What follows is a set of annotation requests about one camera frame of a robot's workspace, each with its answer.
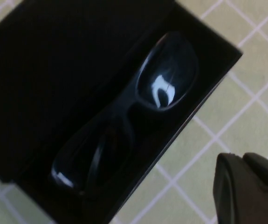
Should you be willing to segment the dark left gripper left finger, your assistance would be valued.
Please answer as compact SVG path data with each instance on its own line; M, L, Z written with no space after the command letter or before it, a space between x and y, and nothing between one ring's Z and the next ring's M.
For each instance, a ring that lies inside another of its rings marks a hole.
M242 157L217 156L213 198L220 224L268 224L268 185Z

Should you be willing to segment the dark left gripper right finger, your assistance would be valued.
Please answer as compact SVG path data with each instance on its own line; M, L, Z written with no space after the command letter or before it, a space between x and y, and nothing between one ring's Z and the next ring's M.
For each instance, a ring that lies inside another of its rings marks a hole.
M268 159L256 153L245 153L242 159L268 185Z

